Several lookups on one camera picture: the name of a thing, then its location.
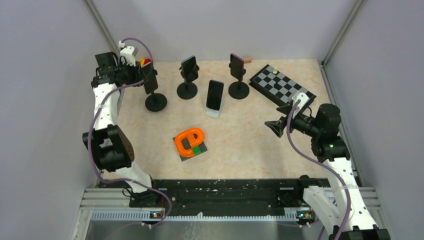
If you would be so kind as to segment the black phone stand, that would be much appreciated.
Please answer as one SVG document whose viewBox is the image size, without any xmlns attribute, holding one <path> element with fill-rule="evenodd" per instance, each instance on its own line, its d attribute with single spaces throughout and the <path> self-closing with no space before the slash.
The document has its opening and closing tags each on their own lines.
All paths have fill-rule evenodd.
<svg viewBox="0 0 424 240">
<path fill-rule="evenodd" d="M 228 94 L 236 100 L 245 99 L 249 93 L 249 85 L 242 80 L 237 80 L 236 82 L 231 83 L 228 88 Z"/>
<path fill-rule="evenodd" d="M 183 82 L 177 87 L 176 92 L 179 98 L 183 100 L 189 100 L 197 95 L 198 88 L 193 82 Z"/>
<path fill-rule="evenodd" d="M 167 103 L 165 95 L 152 92 L 145 100 L 145 107 L 150 112 L 159 112 L 167 106 Z"/>
</svg>

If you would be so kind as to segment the black grey chessboard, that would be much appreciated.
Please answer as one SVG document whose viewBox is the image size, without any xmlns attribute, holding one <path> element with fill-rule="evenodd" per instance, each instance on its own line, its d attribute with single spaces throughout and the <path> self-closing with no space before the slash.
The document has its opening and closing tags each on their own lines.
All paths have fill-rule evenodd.
<svg viewBox="0 0 424 240">
<path fill-rule="evenodd" d="M 273 69 L 273 66 L 265 65 L 249 79 L 249 85 L 279 107 L 289 105 L 292 95 L 296 92 L 306 93 L 309 101 L 305 107 L 309 107 L 317 96 L 279 70 L 277 74 L 273 74 Z"/>
</svg>

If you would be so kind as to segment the black phone with purple edge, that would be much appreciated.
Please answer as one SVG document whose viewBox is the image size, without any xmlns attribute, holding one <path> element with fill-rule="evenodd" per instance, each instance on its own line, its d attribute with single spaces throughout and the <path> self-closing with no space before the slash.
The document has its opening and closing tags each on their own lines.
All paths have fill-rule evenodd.
<svg viewBox="0 0 424 240">
<path fill-rule="evenodd" d="M 230 63 L 229 63 L 230 74 L 232 77 L 234 77 L 238 81 L 243 80 L 243 76 L 246 71 L 244 68 L 244 63 L 245 62 L 241 57 L 237 56 L 234 53 L 230 54 Z"/>
</svg>

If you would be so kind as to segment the green building brick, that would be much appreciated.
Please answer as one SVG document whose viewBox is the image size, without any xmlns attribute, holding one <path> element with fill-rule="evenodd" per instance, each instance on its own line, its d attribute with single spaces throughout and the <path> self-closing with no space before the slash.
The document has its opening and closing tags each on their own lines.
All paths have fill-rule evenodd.
<svg viewBox="0 0 424 240">
<path fill-rule="evenodd" d="M 193 147 L 192 148 L 192 151 L 193 151 L 193 155 L 194 156 L 199 155 L 199 154 L 202 153 L 202 150 L 201 150 L 201 148 L 199 146 Z"/>
</svg>

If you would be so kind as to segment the yellow toy block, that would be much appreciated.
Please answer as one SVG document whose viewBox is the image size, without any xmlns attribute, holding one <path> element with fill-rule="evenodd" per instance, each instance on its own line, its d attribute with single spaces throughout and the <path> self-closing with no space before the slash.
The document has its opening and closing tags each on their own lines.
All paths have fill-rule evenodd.
<svg viewBox="0 0 424 240">
<path fill-rule="evenodd" d="M 139 63 L 140 63 L 141 66 L 143 66 L 145 64 L 145 59 L 144 58 L 140 58 L 138 61 L 139 61 Z"/>
</svg>

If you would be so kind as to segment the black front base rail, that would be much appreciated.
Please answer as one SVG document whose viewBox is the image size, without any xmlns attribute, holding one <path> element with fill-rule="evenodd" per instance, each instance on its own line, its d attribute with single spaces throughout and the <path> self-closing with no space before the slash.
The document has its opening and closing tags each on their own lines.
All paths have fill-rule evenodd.
<svg viewBox="0 0 424 240">
<path fill-rule="evenodd" d="M 287 208 L 304 207 L 303 188 L 329 187 L 324 178 L 306 175 L 291 179 L 156 179 L 153 187 L 164 194 L 134 193 L 124 181 L 101 183 L 129 198 L 131 208 L 151 210 L 159 219 L 171 207 L 170 217 L 282 217 Z"/>
</svg>

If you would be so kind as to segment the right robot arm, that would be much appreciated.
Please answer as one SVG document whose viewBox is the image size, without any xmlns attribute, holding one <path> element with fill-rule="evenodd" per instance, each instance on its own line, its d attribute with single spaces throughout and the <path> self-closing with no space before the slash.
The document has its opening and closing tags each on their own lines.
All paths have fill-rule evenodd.
<svg viewBox="0 0 424 240">
<path fill-rule="evenodd" d="M 350 152 L 339 135 L 340 109 L 333 104 L 320 105 L 316 116 L 295 114 L 299 102 L 278 108 L 284 113 L 279 120 L 264 124 L 278 137 L 286 131 L 291 147 L 302 157 L 324 168 L 334 200 L 323 187 L 305 183 L 293 192 L 299 206 L 309 205 L 322 223 L 320 234 L 327 232 L 330 240 L 389 240 L 386 228 L 381 228 L 370 214 L 355 179 Z M 291 134 L 297 130 L 311 138 L 315 159 L 301 152 L 293 143 Z"/>
</svg>

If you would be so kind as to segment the small wooden block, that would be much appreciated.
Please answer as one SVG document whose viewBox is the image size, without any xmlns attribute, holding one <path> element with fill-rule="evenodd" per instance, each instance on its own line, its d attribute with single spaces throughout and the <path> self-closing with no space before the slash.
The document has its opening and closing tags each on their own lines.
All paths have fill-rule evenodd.
<svg viewBox="0 0 424 240">
<path fill-rule="evenodd" d="M 245 58 L 243 58 L 243 61 L 244 61 L 246 64 L 249 64 L 249 63 L 251 63 L 251 62 L 252 62 L 252 58 L 251 58 L 251 57 L 245 57 Z"/>
</svg>

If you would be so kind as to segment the teal edged black phone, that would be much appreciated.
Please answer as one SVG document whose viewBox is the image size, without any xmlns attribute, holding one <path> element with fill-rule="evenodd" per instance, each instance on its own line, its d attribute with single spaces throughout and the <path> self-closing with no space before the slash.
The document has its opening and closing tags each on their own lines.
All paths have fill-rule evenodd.
<svg viewBox="0 0 424 240">
<path fill-rule="evenodd" d="M 194 55 L 181 62 L 180 74 L 186 84 L 190 84 L 199 78 L 199 70 L 200 67 L 197 64 L 197 60 Z"/>
</svg>

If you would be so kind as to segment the white plastic phone holder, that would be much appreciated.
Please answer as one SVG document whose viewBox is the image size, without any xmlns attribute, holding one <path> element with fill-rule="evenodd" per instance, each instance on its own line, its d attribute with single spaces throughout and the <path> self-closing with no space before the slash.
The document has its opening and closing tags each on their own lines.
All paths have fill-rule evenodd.
<svg viewBox="0 0 424 240">
<path fill-rule="evenodd" d="M 222 99 L 218 110 L 214 110 L 207 107 L 205 115 L 211 118 L 218 118 L 220 116 L 221 111 L 223 110 L 223 106 L 224 100 Z"/>
</svg>

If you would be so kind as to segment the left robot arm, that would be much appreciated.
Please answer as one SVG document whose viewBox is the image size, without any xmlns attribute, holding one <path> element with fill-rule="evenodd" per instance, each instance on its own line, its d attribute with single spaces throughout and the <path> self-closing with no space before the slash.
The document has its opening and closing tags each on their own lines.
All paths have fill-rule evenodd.
<svg viewBox="0 0 424 240">
<path fill-rule="evenodd" d="M 94 116 L 82 141 L 97 171 L 116 173 L 128 187 L 122 193 L 154 207 L 160 193 L 152 187 L 152 178 L 135 163 L 133 146 L 118 126 L 122 87 L 141 80 L 138 67 L 130 66 L 110 51 L 95 55 L 98 64 L 91 81 Z"/>
</svg>

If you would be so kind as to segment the grey building baseplate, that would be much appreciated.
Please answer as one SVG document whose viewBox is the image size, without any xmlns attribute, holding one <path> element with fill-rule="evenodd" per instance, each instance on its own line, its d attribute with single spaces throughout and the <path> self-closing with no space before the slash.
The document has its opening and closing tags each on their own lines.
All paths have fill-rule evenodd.
<svg viewBox="0 0 424 240">
<path fill-rule="evenodd" d="M 182 144 L 182 146 L 183 146 L 183 148 L 185 149 L 185 150 L 191 150 L 192 149 L 192 147 L 191 147 L 191 145 L 190 145 L 190 142 L 189 142 L 189 140 L 185 137 L 185 138 L 183 138 L 182 140 L 181 140 L 181 144 Z M 207 152 L 208 151 L 208 148 L 207 148 L 207 146 L 206 146 L 206 144 L 205 144 L 205 142 L 203 141 L 200 145 L 198 145 L 199 147 L 200 147 L 200 149 L 201 149 L 201 154 L 204 154 L 205 152 Z M 175 151 L 176 151 L 176 153 L 178 154 L 178 156 L 179 156 L 179 158 L 180 158 L 180 160 L 181 160 L 181 162 L 184 162 L 184 161 L 187 161 L 187 160 L 189 160 L 189 159 L 191 159 L 191 158 L 194 158 L 194 157 L 196 157 L 196 156 L 198 156 L 198 155 L 201 155 L 201 154 L 198 154 L 198 155 L 193 155 L 193 156 L 190 156 L 190 157 L 185 157 L 185 156 L 183 156 L 183 155 L 181 155 L 180 153 L 179 153 L 179 151 L 178 151 L 178 149 L 177 149 L 177 147 L 176 146 L 174 146 L 175 147 Z"/>
</svg>

